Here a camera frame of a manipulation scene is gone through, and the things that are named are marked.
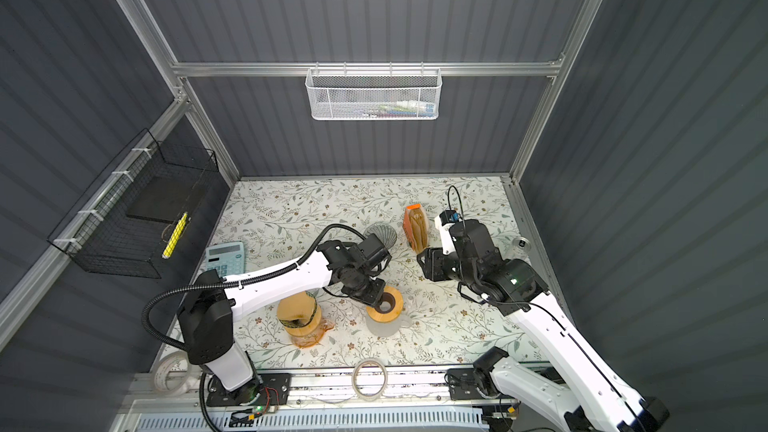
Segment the green glass dripper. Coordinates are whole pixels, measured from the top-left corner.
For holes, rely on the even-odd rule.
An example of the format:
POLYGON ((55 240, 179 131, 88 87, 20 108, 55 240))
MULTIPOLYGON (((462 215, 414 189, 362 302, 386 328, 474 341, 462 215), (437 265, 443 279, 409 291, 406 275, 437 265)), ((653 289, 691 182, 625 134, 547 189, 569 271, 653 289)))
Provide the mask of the green glass dripper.
POLYGON ((278 304, 277 317, 293 337, 309 338, 324 332, 322 311, 316 299, 306 293, 295 294, 281 300, 278 304))

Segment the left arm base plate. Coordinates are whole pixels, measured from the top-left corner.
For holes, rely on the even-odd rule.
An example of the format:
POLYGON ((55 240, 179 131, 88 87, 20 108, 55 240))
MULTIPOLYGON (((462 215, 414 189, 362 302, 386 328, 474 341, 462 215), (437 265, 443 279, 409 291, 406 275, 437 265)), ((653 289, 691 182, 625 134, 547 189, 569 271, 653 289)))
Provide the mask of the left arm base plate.
POLYGON ((221 381, 213 377, 206 385, 206 405, 208 407, 286 405, 291 379, 292 375, 289 373, 261 373, 240 388, 227 391, 221 381))

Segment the orange glass carafe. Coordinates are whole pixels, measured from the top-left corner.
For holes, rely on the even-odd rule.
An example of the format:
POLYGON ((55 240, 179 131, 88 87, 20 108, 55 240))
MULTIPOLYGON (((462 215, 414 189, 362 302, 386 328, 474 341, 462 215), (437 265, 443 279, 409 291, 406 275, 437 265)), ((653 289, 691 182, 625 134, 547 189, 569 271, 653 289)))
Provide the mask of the orange glass carafe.
POLYGON ((306 334, 298 336, 293 335, 291 337, 291 341, 296 347, 300 349, 310 348, 317 345, 322 340, 324 335, 334 328, 334 323, 323 319, 314 329, 311 331, 307 330, 306 334))

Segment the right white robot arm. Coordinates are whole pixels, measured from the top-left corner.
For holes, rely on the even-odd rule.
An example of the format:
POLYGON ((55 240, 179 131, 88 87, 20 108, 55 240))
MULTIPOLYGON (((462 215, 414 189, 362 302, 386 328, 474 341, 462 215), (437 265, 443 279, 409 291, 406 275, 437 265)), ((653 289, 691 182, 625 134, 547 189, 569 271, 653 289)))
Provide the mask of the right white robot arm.
POLYGON ((425 278, 453 280, 462 298, 496 309, 544 352, 562 380, 555 383, 494 346, 472 366, 482 395, 516 398, 562 431, 657 431, 669 419, 660 399, 642 396, 602 359, 530 264, 502 257, 485 225, 445 210, 435 227, 440 247, 417 257, 425 278))

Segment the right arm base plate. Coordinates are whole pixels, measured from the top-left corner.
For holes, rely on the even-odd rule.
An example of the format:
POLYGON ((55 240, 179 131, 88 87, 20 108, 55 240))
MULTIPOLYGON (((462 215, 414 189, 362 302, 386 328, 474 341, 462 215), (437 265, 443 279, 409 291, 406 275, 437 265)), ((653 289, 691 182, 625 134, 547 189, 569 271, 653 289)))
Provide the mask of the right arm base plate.
POLYGON ((460 400, 494 400, 499 397, 482 392, 475 380, 471 368, 449 368, 444 374, 444 382, 448 386, 450 398, 460 400))

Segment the grey glass dripper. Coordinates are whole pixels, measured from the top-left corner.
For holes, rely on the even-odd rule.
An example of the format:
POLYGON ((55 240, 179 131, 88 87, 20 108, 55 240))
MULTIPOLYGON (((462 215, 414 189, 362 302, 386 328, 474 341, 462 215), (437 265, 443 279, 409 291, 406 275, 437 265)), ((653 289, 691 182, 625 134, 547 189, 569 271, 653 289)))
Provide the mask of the grey glass dripper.
POLYGON ((395 228, 384 222, 377 222, 369 225, 365 231, 366 237, 375 235, 387 249, 392 249, 397 243, 397 232, 395 228))

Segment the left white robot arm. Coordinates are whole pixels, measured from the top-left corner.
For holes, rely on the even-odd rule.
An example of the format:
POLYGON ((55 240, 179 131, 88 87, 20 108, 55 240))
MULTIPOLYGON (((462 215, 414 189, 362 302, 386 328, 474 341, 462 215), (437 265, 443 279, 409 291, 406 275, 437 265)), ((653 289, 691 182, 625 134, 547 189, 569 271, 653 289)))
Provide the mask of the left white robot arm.
POLYGON ((390 260, 377 235, 365 236, 346 224, 332 223, 296 259, 224 278, 208 270, 191 285, 155 296, 144 306, 141 324, 158 341, 185 352, 191 364, 217 379, 226 392, 257 389, 256 369, 234 338, 237 321, 288 297, 337 283, 347 298, 375 307, 386 287, 379 274, 390 260), (182 340, 151 322, 155 306, 174 296, 182 298, 176 312, 182 340))

